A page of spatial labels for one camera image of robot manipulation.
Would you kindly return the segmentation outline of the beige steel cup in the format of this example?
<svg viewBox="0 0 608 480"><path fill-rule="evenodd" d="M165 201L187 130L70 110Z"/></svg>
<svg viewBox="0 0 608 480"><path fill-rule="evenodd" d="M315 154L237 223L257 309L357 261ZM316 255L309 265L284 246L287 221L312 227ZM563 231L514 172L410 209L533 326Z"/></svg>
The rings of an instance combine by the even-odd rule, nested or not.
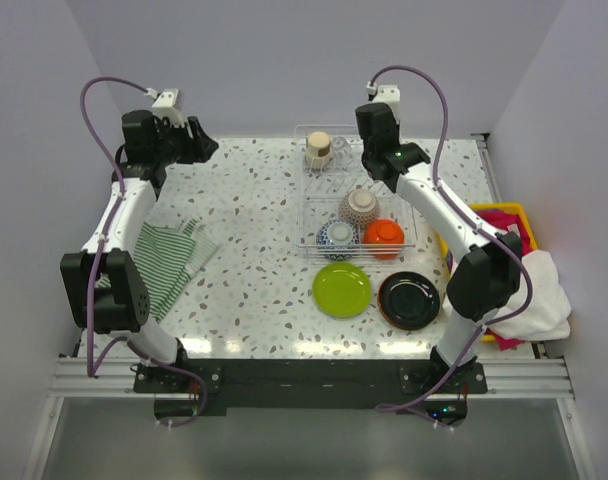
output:
<svg viewBox="0 0 608 480"><path fill-rule="evenodd" d="M323 131L314 131L306 138L305 161L311 170L323 170L332 160L331 137Z"/></svg>

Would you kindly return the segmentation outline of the clear glass cup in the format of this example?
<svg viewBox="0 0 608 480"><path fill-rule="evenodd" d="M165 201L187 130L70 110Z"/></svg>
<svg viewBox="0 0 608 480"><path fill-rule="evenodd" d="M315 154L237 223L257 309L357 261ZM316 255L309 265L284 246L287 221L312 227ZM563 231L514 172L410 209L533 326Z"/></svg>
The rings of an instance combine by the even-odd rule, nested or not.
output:
<svg viewBox="0 0 608 480"><path fill-rule="evenodd" d="M334 136L331 138L331 156L336 164L344 164L351 159L352 146L345 137Z"/></svg>

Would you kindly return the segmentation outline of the clear wire dish rack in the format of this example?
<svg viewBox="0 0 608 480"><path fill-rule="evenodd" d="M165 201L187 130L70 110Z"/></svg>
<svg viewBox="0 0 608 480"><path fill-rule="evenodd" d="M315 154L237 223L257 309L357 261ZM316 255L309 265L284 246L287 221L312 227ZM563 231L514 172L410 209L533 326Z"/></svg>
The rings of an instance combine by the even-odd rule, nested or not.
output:
<svg viewBox="0 0 608 480"><path fill-rule="evenodd" d="M298 125L293 156L300 179L296 235L305 259L388 261L415 246L413 209L363 168L357 129Z"/></svg>

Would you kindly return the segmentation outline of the blue white patterned bowl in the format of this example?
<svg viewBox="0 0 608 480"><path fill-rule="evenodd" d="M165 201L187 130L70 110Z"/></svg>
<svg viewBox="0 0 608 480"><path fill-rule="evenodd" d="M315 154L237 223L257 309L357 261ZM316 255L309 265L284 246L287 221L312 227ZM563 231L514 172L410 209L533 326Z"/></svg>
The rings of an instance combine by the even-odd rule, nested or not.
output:
<svg viewBox="0 0 608 480"><path fill-rule="evenodd" d="M330 220L316 234L320 254L329 261L350 260L358 244L358 230L343 220Z"/></svg>

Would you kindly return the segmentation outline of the brown patterned bowl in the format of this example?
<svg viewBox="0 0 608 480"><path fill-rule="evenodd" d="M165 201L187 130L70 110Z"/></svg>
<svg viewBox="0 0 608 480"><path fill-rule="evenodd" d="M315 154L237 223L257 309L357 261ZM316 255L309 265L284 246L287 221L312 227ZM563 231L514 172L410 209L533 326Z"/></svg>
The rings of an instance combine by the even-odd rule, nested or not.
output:
<svg viewBox="0 0 608 480"><path fill-rule="evenodd" d="M358 188L348 192L340 201L338 218L365 231L380 217L377 197L367 189Z"/></svg>

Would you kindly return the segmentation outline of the orange bowl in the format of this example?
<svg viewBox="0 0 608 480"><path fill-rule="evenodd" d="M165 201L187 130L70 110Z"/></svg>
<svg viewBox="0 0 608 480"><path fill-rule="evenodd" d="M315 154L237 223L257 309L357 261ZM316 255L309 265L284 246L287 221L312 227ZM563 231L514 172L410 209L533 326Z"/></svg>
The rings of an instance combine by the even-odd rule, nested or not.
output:
<svg viewBox="0 0 608 480"><path fill-rule="evenodd" d="M375 258L392 260L400 253L405 234L393 220L378 219L366 228L363 243Z"/></svg>

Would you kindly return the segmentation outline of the lime green plate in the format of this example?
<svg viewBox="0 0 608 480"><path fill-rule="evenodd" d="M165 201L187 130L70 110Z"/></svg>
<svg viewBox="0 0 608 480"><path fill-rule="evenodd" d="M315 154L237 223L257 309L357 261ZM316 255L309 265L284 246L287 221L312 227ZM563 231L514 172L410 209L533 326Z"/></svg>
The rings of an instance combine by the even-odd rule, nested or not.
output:
<svg viewBox="0 0 608 480"><path fill-rule="evenodd" d="M369 306L373 288L360 267L346 262L324 266L315 275L312 296L325 314L339 319L353 318Z"/></svg>

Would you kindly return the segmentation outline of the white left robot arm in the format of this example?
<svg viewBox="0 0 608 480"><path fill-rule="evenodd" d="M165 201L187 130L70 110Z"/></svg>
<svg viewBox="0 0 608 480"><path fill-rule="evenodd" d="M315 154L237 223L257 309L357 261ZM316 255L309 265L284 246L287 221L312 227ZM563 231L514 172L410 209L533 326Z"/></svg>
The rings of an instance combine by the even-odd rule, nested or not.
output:
<svg viewBox="0 0 608 480"><path fill-rule="evenodd" d="M138 355L159 364L155 378L161 386L180 392L190 383L191 368L179 360L179 340L153 318L135 246L159 199L167 167L206 163L219 144L195 116L176 126L160 113L135 110L121 122L124 142L109 157L113 172L107 207L81 249L62 257L60 272L75 324L90 337L127 342Z"/></svg>

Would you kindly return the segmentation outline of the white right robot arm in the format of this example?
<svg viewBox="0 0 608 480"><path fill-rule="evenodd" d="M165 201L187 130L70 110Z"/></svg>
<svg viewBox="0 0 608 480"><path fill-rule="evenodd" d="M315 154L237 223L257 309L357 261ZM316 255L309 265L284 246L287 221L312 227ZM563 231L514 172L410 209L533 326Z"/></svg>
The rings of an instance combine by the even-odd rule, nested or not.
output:
<svg viewBox="0 0 608 480"><path fill-rule="evenodd" d="M520 237L487 224L438 182L423 149L400 142L399 126L388 105L367 103L357 107L355 115L363 142L362 164L370 177L423 215L456 264L446 288L451 313L434 347L441 361L429 369L436 390L453 392L465 380L463 365L475 357L472 345L481 336L482 325L520 288Z"/></svg>

